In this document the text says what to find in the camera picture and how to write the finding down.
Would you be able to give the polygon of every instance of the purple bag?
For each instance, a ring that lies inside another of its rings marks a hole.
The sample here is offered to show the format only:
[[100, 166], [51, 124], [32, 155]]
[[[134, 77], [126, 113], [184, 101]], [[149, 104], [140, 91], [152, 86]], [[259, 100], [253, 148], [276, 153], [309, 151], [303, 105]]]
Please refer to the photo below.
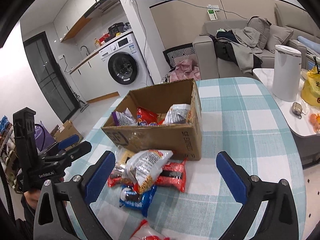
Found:
[[[40, 125], [44, 129], [45, 139], [44, 139], [43, 149], [46, 149], [47, 147], [49, 147], [50, 145], [55, 143], [55, 139], [51, 136], [51, 134], [44, 127], [44, 125], [43, 125], [43, 123], [41, 121], [40, 121]], [[35, 139], [36, 139], [36, 146], [39, 149], [39, 151], [43, 150], [43, 149], [41, 149], [42, 144], [43, 144], [43, 137], [44, 137], [43, 130], [41, 129], [41, 127], [36, 126]]]

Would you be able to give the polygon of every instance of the brown cardboard box on floor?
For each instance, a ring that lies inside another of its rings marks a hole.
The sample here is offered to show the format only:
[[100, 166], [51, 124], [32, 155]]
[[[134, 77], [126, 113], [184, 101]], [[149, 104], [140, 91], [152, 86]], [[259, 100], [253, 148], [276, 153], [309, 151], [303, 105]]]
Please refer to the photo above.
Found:
[[69, 138], [70, 136], [77, 134], [79, 136], [79, 141], [75, 144], [73, 144], [72, 146], [66, 148], [66, 150], [70, 150], [73, 146], [78, 145], [82, 140], [83, 137], [82, 135], [78, 132], [78, 130], [73, 126], [72, 121], [68, 120], [63, 124], [64, 129], [60, 132], [60, 130], [58, 130], [55, 134], [54, 134], [54, 139], [57, 142], [61, 142], [64, 139]]
[[173, 158], [201, 159], [201, 104], [196, 82], [193, 79], [158, 84], [129, 91], [115, 111], [129, 108], [137, 117], [137, 107], [165, 114], [173, 104], [190, 104], [186, 124], [159, 126], [115, 126], [112, 116], [102, 130], [115, 145], [133, 152], [148, 149], [172, 150]]

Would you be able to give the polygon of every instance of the black door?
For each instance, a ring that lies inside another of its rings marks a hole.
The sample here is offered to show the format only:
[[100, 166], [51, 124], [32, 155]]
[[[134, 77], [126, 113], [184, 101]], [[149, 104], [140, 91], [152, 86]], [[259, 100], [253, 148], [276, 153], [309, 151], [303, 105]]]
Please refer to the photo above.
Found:
[[108, 61], [111, 77], [122, 85], [129, 85], [136, 80], [139, 67], [136, 60], [128, 53], [118, 52]]
[[54, 59], [45, 32], [26, 40], [24, 49], [36, 81], [62, 122], [79, 109], [79, 103]]

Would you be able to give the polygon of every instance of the soap bottle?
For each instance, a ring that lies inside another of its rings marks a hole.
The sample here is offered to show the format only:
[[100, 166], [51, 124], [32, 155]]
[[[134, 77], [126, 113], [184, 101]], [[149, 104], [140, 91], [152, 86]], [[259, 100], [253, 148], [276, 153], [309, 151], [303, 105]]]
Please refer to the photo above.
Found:
[[96, 48], [98, 49], [101, 46], [101, 42], [98, 41], [97, 39], [94, 39], [94, 45], [96, 46]]

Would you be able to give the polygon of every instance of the washing machine door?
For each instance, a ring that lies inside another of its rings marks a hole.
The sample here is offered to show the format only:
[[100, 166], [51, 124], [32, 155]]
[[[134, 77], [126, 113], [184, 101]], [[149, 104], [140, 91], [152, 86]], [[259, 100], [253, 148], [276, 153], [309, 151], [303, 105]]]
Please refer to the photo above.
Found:
[[129, 85], [136, 80], [139, 67], [136, 60], [128, 53], [117, 52], [108, 61], [111, 77], [122, 85]]

